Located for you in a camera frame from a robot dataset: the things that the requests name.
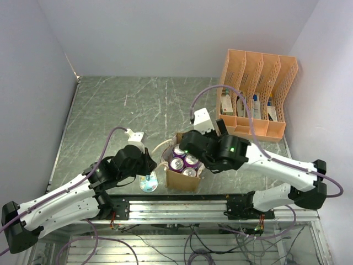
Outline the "purple Fanta can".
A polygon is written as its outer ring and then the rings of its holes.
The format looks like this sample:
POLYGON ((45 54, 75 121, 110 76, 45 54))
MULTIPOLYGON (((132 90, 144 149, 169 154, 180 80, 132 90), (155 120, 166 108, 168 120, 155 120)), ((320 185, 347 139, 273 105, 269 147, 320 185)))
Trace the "purple Fanta can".
POLYGON ((183 159, 186 156, 186 152, 180 148, 179 144, 176 144, 173 146, 172 154, 173 154, 173 157, 177 157, 181 159, 183 159))
POLYGON ((185 157, 184 157, 184 165, 185 167, 190 167, 190 168, 198 168, 199 167, 199 160, 194 157, 193 155, 191 155, 190 153, 188 153, 185 157))

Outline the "canvas bag with rope handles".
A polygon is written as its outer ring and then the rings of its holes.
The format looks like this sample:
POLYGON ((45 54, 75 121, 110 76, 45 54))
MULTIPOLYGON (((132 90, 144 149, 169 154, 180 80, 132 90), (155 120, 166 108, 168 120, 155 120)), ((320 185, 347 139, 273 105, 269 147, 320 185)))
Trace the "canvas bag with rope handles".
POLYGON ((168 189, 176 189, 180 191, 195 192, 198 189, 201 174, 205 169, 203 163, 199 163, 196 166, 196 175, 185 175, 180 172, 172 170, 170 166, 171 160, 174 158, 173 148, 175 145, 181 142, 183 132, 176 132, 171 139, 167 139, 164 142, 158 144, 152 151, 152 156, 156 155, 160 150, 163 152, 158 156, 159 164, 158 168, 162 168, 165 172, 166 184, 168 189))

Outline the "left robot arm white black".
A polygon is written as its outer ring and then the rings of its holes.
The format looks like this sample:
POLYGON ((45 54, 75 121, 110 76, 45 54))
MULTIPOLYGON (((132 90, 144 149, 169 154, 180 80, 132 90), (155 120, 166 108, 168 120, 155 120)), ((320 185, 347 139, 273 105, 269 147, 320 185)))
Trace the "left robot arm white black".
POLYGON ((35 245, 47 234, 84 219, 107 219, 120 207, 107 194, 126 178, 151 174, 157 168, 148 150, 127 145, 116 155, 90 165, 65 185, 32 201, 11 201, 2 207, 1 231, 11 254, 35 245))

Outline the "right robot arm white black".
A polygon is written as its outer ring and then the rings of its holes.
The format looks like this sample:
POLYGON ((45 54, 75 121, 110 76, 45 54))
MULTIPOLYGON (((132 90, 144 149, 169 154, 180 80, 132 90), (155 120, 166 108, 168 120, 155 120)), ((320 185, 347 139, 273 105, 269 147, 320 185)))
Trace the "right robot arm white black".
POLYGON ((270 153, 266 157, 249 140, 214 130, 201 133, 190 130, 181 136, 179 146, 193 155, 212 173, 223 171, 258 171, 282 181, 267 190, 231 195, 224 212, 229 219, 272 219, 273 208, 294 204, 308 210, 320 209, 327 198, 327 185, 317 174, 326 173, 326 163, 304 163, 270 153))

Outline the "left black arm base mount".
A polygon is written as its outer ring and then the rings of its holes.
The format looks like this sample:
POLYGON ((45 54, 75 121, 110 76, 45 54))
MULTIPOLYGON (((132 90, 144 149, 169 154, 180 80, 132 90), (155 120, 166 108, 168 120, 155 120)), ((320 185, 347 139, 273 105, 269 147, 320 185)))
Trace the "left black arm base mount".
POLYGON ((122 200, 113 203, 111 218, 114 220, 128 220, 130 214, 130 203, 122 200))

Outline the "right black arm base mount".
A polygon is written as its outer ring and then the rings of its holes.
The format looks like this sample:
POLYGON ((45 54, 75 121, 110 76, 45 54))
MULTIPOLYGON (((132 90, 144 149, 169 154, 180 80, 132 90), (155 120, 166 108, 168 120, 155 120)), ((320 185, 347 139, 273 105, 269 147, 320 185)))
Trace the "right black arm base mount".
POLYGON ((223 212, 229 220, 274 219, 273 210, 259 211, 254 208, 255 191, 246 194, 227 194, 226 210, 223 212))

